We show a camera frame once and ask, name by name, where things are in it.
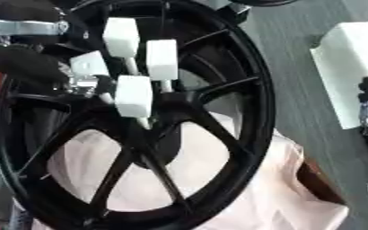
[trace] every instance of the pink fabric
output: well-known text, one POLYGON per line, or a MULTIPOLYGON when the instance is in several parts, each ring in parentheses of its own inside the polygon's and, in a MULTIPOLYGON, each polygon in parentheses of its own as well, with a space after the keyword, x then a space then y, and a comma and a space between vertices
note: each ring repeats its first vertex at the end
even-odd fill
MULTIPOLYGON (((232 133, 232 119, 214 114, 232 133)), ((197 125, 182 126, 182 148, 168 170, 185 196, 207 184, 228 159, 225 146, 197 125)), ((48 168, 66 189, 89 202, 115 159, 120 146, 96 131, 85 131, 68 142, 48 168)), ((333 230, 348 208, 318 200, 296 179, 302 148, 275 133, 263 164, 247 189, 199 230, 333 230)), ((148 170, 132 165, 112 191, 108 208, 140 211, 160 208, 171 199, 148 170)), ((39 222, 34 229, 46 229, 39 222)))

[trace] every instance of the white foam block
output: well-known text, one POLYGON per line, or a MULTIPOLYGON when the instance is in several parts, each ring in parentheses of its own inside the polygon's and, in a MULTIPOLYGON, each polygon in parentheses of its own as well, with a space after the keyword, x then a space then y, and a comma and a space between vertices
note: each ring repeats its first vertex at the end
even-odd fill
POLYGON ((139 46, 139 32, 133 18, 109 18, 103 40, 113 57, 134 58, 139 46))
POLYGON ((340 125, 359 127, 357 95, 358 85, 368 76, 368 22, 340 23, 311 53, 340 125))
POLYGON ((177 80, 179 64, 176 40, 148 40, 146 65, 153 81, 177 80))
POLYGON ((121 75, 118 78, 115 103, 121 116, 149 118, 152 102, 152 84, 148 76, 121 75))
POLYGON ((75 75, 110 75, 103 56, 99 51, 72 57, 70 64, 71 70, 75 75))

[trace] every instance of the gray floor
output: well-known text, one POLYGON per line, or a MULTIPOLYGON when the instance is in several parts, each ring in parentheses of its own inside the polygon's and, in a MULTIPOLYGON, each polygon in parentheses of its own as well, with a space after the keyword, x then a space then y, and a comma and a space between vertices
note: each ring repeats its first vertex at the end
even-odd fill
MULTIPOLYGON (((368 151, 357 130, 344 131, 338 125, 309 48, 335 24, 364 20, 368 0, 301 0, 253 8, 243 25, 272 72, 278 129, 305 147, 351 208, 344 230, 368 229, 368 151)), ((0 217, 8 217, 8 207, 0 180, 0 217)))

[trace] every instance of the metal bracket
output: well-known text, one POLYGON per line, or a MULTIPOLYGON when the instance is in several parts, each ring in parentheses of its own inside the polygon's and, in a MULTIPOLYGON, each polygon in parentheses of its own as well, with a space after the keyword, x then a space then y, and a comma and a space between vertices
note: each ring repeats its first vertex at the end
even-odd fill
POLYGON ((13 35, 63 35, 68 31, 66 21, 6 21, 0 20, 0 36, 13 35))

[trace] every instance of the black wheel rim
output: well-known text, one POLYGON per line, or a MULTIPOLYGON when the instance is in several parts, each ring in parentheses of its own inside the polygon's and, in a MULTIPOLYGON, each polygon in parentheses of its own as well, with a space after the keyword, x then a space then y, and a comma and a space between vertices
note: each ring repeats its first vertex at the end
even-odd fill
MULTIPOLYGON (((159 174, 174 202, 167 208, 141 213, 116 212, 107 210, 104 200, 110 194, 110 187, 117 183, 116 179, 123 173, 124 165, 127 166, 121 163, 132 160, 130 154, 124 153, 123 149, 120 154, 122 159, 119 159, 121 161, 116 161, 109 179, 105 179, 99 188, 100 193, 94 196, 92 204, 86 204, 48 176, 45 163, 51 155, 75 134, 86 129, 99 130, 127 146, 131 146, 126 141, 131 135, 149 140, 155 134, 140 130, 131 119, 121 118, 114 108, 101 105, 97 98, 87 100, 79 96, 65 97, 51 89, 48 93, 37 95, 31 92, 29 86, 6 77, 0 92, 0 169, 4 179, 15 197, 35 217, 56 229, 190 229, 198 226, 234 201, 258 169, 267 151, 275 120, 273 86, 267 67, 253 43, 239 28, 200 4, 169 1, 166 6, 157 0, 118 1, 117 4, 114 1, 102 1, 75 11, 89 22, 95 13, 104 13, 105 9, 118 9, 112 11, 112 14, 106 11, 106 17, 156 17, 158 23, 165 23, 164 27, 172 23, 172 31, 167 28, 162 34, 155 35, 149 31, 142 35, 148 40, 155 39, 153 36, 177 39, 180 46, 180 68, 203 76, 211 86, 157 95, 154 107, 156 110, 176 114, 178 119, 174 125, 192 120, 212 132, 231 149, 231 160, 202 190, 184 199, 170 181, 163 165, 158 164, 157 157, 151 151, 145 151, 143 157, 153 167, 153 172, 159 174), (160 15, 168 19, 174 15, 174 18, 161 20, 160 15), (180 24, 179 29, 191 25, 197 31, 180 34, 174 30, 180 24), (208 48, 215 43, 221 48, 223 46, 220 51, 226 57, 235 60, 230 63, 234 67, 222 64, 226 60, 223 53, 219 53, 222 56, 220 59, 208 48), (242 95, 243 114, 247 114, 243 115, 239 141, 229 137, 230 134, 227 135, 227 131, 210 117, 203 106, 222 94, 233 92, 242 95), (53 131, 47 144, 40 147, 41 151, 36 151, 34 155, 28 154, 29 143, 23 135, 26 129, 23 114, 31 107, 51 108, 70 114, 53 131), (111 129, 110 123, 117 123, 118 131, 111 129)), ((138 25, 140 31, 149 28, 149 25, 145 26, 146 23, 142 25, 140 19, 138 25)), ((141 63, 141 51, 138 61, 141 63)), ((145 141, 140 149, 151 149, 149 143, 145 141)))

